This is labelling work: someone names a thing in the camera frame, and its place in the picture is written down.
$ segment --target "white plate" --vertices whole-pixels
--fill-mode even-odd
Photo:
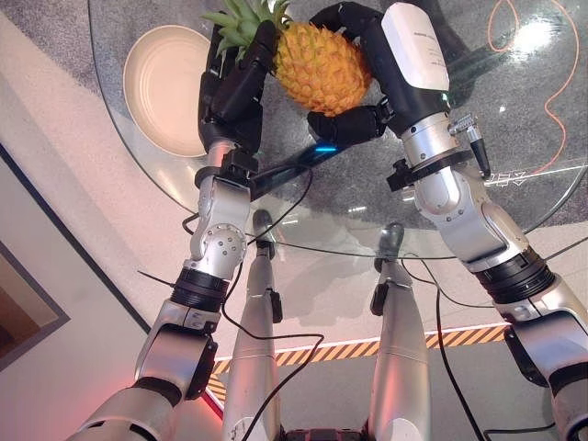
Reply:
[[[183,26],[143,34],[125,62],[123,88],[135,124],[160,149],[179,156],[206,154],[198,136],[200,76],[210,42]]]

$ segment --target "blue light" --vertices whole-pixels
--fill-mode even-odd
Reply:
[[[314,151],[317,153],[332,153],[336,152],[337,148],[332,145],[320,145],[315,147]]]

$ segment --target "black strap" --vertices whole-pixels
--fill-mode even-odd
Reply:
[[[555,397],[563,388],[581,379],[588,379],[588,362],[562,367],[549,376],[551,393]]]
[[[464,163],[470,160],[472,157],[473,153],[471,150],[455,152],[423,168],[419,168],[416,171],[408,168],[408,165],[406,165],[406,160],[402,159],[394,164],[396,172],[387,179],[388,185],[392,191],[398,191],[406,186],[409,186],[410,184],[415,183],[416,181],[423,179],[424,177],[437,173],[439,170],[445,167]]]

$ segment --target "glass tabletop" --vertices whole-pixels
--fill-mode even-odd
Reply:
[[[333,0],[291,3],[288,13],[306,21]],[[384,11],[392,2],[359,3]],[[475,7],[466,0],[412,3],[432,18],[443,48],[452,119],[468,113],[479,118],[492,166],[486,182],[491,198],[523,229],[535,228],[565,201],[586,170],[587,72],[577,58],[585,58],[587,41],[585,33],[578,37],[576,27],[588,20],[588,7],[583,0],[566,2],[566,9],[555,0],[521,0],[515,2],[516,10],[506,2],[496,7],[491,0]],[[194,175],[205,158],[165,153],[142,134],[125,103],[123,68],[130,48],[145,32],[177,24],[209,38],[211,24],[200,16],[220,9],[221,0],[89,1],[96,71],[114,125],[139,167],[189,211],[198,204]],[[374,82],[365,102],[375,104],[378,99]],[[262,102],[258,159],[264,170],[313,145],[313,140],[306,112],[286,99],[273,77],[266,81]],[[281,222],[277,238],[323,251],[374,254],[382,226],[398,221],[406,231],[405,253],[451,255],[434,225],[417,212],[410,191],[390,192],[386,177],[402,157],[400,142],[387,130],[380,139],[319,165],[308,195]],[[289,181],[254,207],[267,209],[276,219],[300,197],[307,178]]]

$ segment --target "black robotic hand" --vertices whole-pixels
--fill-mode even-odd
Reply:
[[[355,2],[341,2],[326,7],[311,23],[337,31],[359,44],[373,76],[378,80],[384,97],[376,106],[347,110],[333,118],[311,112],[308,121],[322,139],[339,145],[352,145],[380,137],[386,127],[398,136],[412,124],[438,112],[448,112],[443,91],[427,90],[409,85],[394,59],[382,28],[383,14]]]
[[[212,31],[205,73],[200,80],[198,134],[209,151],[216,141],[233,141],[250,155],[259,149],[263,108],[259,103],[266,74],[273,69],[277,33],[271,21],[263,22],[243,59],[230,48],[224,60],[217,54],[222,36]]]

